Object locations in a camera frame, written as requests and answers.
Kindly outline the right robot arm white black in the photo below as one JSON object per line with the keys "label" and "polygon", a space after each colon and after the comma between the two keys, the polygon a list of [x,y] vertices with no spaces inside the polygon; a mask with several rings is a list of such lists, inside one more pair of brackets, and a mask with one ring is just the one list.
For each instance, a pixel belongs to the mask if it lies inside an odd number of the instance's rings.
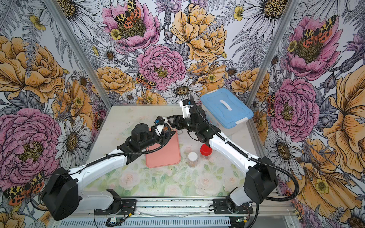
{"label": "right robot arm white black", "polygon": [[235,208],[251,202],[261,204],[269,199],[278,181],[276,170],[267,157],[259,158],[244,151],[197,112],[187,118],[183,115],[169,116],[167,121],[172,128],[194,132],[200,142],[225,156],[245,174],[244,185],[227,195],[227,207]]}

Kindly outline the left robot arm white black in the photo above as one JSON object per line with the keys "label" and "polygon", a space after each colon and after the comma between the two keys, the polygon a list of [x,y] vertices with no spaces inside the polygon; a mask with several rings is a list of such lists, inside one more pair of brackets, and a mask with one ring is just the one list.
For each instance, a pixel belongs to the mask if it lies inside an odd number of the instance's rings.
{"label": "left robot arm white black", "polygon": [[131,131],[131,136],[107,155],[70,170],[63,167],[56,169],[41,194],[41,200],[55,221],[79,211],[99,210],[118,214],[122,209],[122,200],[114,190],[90,192],[84,188],[103,175],[130,164],[141,155],[159,151],[174,135],[175,131],[164,122],[152,127],[145,123],[137,124]]}

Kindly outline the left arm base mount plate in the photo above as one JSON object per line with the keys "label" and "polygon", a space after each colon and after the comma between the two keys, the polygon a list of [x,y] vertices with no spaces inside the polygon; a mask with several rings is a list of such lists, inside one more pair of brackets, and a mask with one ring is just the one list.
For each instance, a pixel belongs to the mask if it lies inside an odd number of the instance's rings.
{"label": "left arm base mount plate", "polygon": [[112,216],[112,215],[129,215],[134,214],[136,209],[137,200],[135,199],[122,199],[114,190],[106,189],[108,193],[113,196],[113,202],[105,209],[96,209],[94,214],[96,216]]}

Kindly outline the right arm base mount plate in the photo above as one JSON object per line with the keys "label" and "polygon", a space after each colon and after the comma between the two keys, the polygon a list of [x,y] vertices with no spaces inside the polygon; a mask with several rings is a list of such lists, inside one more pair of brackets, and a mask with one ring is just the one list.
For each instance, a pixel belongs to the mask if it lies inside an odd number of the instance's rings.
{"label": "right arm base mount plate", "polygon": [[213,199],[208,208],[215,214],[247,214],[253,213],[252,201],[246,194],[244,187],[236,187],[224,199]]}

